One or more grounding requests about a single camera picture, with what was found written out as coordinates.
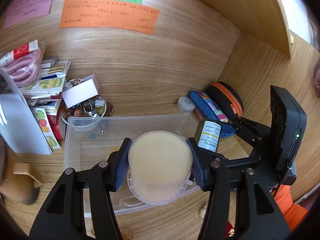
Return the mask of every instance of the wooden wall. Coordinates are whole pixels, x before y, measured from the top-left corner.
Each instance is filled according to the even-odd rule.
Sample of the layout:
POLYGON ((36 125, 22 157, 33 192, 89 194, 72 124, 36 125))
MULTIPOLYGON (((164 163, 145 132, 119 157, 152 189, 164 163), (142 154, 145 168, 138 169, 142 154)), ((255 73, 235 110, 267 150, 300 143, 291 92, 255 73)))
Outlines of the wooden wall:
POLYGON ((270 85, 286 88, 307 113, 308 123, 296 157, 298 179, 292 186, 297 198, 320 181, 320 99, 313 87, 313 68, 320 53, 293 36, 292 58, 270 45, 242 33, 219 77, 240 95, 244 117, 271 124, 270 85))
POLYGON ((0 51, 34 39, 46 55, 72 61, 69 78, 96 73, 100 94, 118 108, 174 104, 220 76, 240 30, 200 0, 143 0, 161 10, 153 35, 115 28, 60 29, 64 0, 51 13, 0 30, 0 51))
POLYGON ((288 23, 281 0, 203 0, 239 29, 290 56, 288 23))

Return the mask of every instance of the orange tag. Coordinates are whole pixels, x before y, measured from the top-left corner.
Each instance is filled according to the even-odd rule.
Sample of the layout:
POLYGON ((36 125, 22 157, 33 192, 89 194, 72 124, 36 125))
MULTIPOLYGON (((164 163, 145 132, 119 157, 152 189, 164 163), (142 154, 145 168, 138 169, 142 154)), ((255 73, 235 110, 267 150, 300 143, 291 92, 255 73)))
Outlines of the orange tag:
POLYGON ((238 113, 235 106, 233 104, 230 105, 234 114, 238 113))
POLYGON ((152 34, 160 10, 115 0, 65 0, 60 28, 114 27, 152 34))

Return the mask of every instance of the pink paper note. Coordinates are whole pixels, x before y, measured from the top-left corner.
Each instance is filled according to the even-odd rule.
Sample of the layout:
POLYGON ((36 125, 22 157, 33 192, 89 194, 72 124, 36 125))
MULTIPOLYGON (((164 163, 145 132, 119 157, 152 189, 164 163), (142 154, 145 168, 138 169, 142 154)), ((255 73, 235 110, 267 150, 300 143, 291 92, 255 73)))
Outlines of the pink paper note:
POLYGON ((49 14, 51 2, 52 0, 13 0, 7 12, 4 29, 49 14))

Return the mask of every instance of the metal screw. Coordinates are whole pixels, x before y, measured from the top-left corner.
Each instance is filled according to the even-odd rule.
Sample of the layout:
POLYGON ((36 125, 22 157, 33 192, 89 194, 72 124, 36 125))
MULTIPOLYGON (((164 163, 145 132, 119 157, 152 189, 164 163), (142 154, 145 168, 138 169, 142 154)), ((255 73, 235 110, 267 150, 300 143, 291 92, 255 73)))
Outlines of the metal screw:
POLYGON ((67 168, 64 173, 70 175, 73 172, 73 168, 67 168))
POLYGON ((214 161, 211 163, 211 166, 214 167, 214 168, 218 168, 220 166, 220 163, 217 162, 217 161, 214 161))
POLYGON ((106 161, 102 161, 102 162, 99 162, 99 167, 107 167, 108 166, 108 163, 106 161))
POLYGON ((247 173, 249 175, 253 175, 254 174, 254 169, 253 168, 247 168, 247 173))

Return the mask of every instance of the mug handle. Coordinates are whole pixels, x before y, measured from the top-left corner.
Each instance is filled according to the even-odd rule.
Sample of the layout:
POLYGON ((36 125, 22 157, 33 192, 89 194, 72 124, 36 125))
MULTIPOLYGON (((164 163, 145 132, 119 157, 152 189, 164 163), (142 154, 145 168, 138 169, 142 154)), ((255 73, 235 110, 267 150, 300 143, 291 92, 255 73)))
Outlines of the mug handle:
POLYGON ((28 175, 34 179, 35 188, 39 188, 42 185, 41 174, 30 163, 13 163, 13 174, 28 175))

